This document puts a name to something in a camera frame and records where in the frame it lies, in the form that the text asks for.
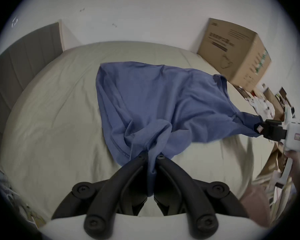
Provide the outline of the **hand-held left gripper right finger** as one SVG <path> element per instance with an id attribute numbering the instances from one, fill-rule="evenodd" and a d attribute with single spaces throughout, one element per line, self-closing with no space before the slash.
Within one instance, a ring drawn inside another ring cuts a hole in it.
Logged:
<path id="1" fill-rule="evenodd" d="M 154 200 L 157 206 L 164 216 L 187 214 L 192 237 L 214 235 L 220 225 L 216 214 L 249 218 L 244 206 L 224 182 L 193 179 L 163 154 L 157 156 L 155 169 Z"/>

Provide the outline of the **person's right hand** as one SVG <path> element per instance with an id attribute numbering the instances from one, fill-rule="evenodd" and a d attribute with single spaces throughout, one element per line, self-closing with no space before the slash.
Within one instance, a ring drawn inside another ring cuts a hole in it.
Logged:
<path id="1" fill-rule="evenodd" d="M 287 158 L 292 159 L 292 166 L 290 170 L 290 176 L 295 186 L 296 192 L 300 192 L 300 152 L 289 150 L 285 152 Z"/>

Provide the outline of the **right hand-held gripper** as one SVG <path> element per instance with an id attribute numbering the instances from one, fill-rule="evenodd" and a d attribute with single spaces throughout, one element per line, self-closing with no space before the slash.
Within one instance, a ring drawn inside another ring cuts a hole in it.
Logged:
<path id="1" fill-rule="evenodd" d="M 300 153 L 299 119 L 292 118 L 284 122 L 267 119 L 255 124 L 254 131 L 268 140 L 279 142 L 282 145 L 282 155 L 284 156 L 285 152 L 290 150 Z M 292 159 L 287 158 L 284 170 L 281 176 L 276 180 L 276 187 L 283 188 L 286 185 L 290 177 L 291 167 Z"/>

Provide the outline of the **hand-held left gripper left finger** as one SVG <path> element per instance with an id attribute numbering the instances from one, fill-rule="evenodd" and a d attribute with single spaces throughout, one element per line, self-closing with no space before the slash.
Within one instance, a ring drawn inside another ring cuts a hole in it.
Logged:
<path id="1" fill-rule="evenodd" d="M 86 215 L 83 228 L 90 237 L 111 237 L 115 215 L 138 216 L 147 201 L 147 168 L 143 151 L 108 180 L 75 184 L 51 220 Z"/>

